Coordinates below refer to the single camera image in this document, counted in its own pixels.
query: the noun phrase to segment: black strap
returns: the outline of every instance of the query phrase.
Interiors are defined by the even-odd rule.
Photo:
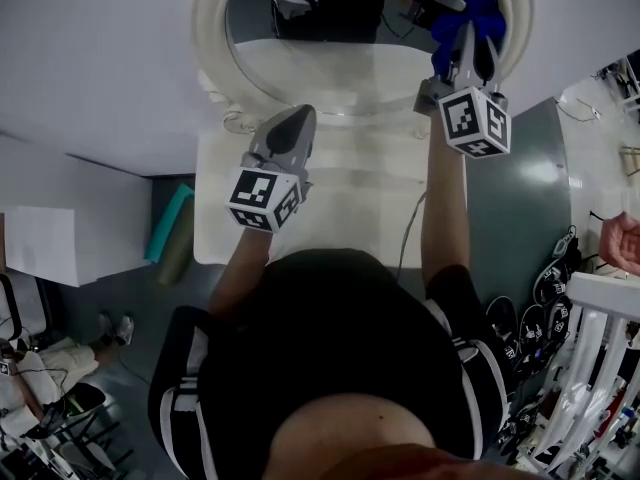
[[[9,314],[11,315],[9,318],[13,320],[13,336],[9,338],[9,341],[11,341],[11,340],[18,339],[22,334],[22,320],[20,320],[20,312],[18,311],[18,305],[16,304],[16,297],[13,293],[11,280],[6,275],[0,274],[0,283],[2,283],[5,296],[7,297],[7,304],[9,305]]]

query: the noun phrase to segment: mirror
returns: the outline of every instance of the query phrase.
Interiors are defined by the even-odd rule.
[[[287,19],[272,0],[229,0],[227,37],[245,76],[286,105],[336,115],[396,111],[413,106],[438,47],[403,17],[411,2],[318,0]]]

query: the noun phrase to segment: white tabletop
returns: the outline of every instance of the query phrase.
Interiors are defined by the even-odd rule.
[[[220,126],[200,139],[196,173],[194,256],[226,264],[240,228],[224,207],[228,176],[250,136]],[[275,260],[309,248],[354,248],[397,266],[407,224],[425,191],[428,138],[381,130],[318,130],[307,163],[313,187],[271,249]],[[420,266],[421,213],[407,242],[404,266]]]

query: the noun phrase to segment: blue object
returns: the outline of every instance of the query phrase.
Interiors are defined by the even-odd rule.
[[[158,222],[158,225],[153,232],[153,236],[151,237],[151,241],[149,242],[149,246],[147,247],[147,252],[144,256],[145,260],[151,261],[153,263],[158,263],[158,261],[160,261],[162,251],[164,250],[164,246],[169,239],[169,235],[171,234],[173,225],[176,222],[178,215],[180,214],[182,204],[184,203],[185,199],[190,197],[195,197],[194,190],[185,184],[180,185],[178,187],[178,190],[176,190],[176,193],[173,194],[171,201],[162,214],[160,222]]]
[[[475,25],[476,41],[489,37],[496,49],[507,33],[507,23],[498,9],[496,0],[467,0],[467,7],[463,12],[438,16],[431,27],[431,36],[440,43],[440,47],[431,57],[436,75],[443,78],[449,76],[451,54],[458,30],[470,21]]]

